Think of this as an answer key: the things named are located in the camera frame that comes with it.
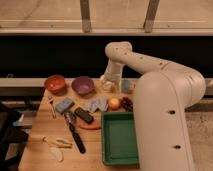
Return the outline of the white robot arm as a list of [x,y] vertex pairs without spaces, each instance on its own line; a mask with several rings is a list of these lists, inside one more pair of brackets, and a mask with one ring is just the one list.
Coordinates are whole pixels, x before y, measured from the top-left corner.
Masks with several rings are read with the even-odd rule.
[[105,47],[103,83],[119,84],[125,66],[141,74],[133,113],[141,171],[195,171],[185,109],[205,94],[202,74],[182,64],[136,53],[129,42]]

